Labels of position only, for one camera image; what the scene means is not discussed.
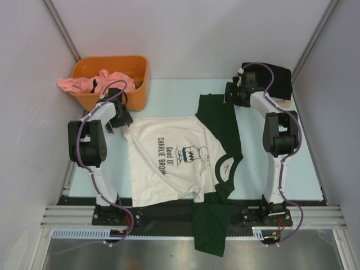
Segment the orange plastic basket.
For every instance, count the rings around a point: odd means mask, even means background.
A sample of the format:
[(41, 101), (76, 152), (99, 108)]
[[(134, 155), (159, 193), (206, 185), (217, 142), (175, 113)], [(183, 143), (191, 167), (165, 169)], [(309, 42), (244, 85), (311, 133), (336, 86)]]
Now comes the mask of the orange plastic basket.
[(71, 79), (87, 82), (86, 92), (70, 92), (83, 109), (91, 111), (107, 86), (125, 88), (123, 103), (130, 111), (141, 111), (147, 104), (148, 60), (139, 55), (87, 57), (76, 63)]

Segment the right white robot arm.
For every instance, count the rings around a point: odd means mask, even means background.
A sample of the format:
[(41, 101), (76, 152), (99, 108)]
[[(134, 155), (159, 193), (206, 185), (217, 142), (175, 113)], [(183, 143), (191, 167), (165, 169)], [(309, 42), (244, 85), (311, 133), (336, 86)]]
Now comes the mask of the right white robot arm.
[(264, 118), (262, 143), (268, 154), (268, 179), (262, 197), (265, 208), (259, 212), (260, 221), (274, 225), (285, 212), (285, 177), (290, 158), (302, 144), (302, 133), (296, 111), (285, 110), (258, 86), (256, 74), (240, 69), (232, 82), (226, 84), (225, 103), (252, 107)]

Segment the cream and green t-shirt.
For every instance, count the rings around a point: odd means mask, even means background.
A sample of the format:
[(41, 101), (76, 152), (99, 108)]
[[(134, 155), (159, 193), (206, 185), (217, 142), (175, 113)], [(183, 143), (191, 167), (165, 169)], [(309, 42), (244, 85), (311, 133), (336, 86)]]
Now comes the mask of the cream and green t-shirt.
[(193, 196), (195, 249), (222, 257), (234, 212), (229, 196), (243, 155), (235, 109), (222, 94), (199, 97), (190, 116), (137, 118), (123, 128), (132, 205)]

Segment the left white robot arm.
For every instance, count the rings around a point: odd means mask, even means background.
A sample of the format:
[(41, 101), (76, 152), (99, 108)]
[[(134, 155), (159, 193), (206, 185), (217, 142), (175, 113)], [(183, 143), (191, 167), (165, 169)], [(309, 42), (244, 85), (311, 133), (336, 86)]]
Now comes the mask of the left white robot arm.
[(118, 193), (107, 172), (105, 161), (110, 149), (106, 139), (115, 134), (114, 130), (133, 123), (123, 103), (127, 100), (124, 90), (110, 88), (108, 95), (97, 101), (91, 112), (67, 124), (70, 160), (87, 172), (96, 193), (96, 204), (109, 206), (104, 217), (113, 225), (123, 221), (124, 210), (116, 206)]

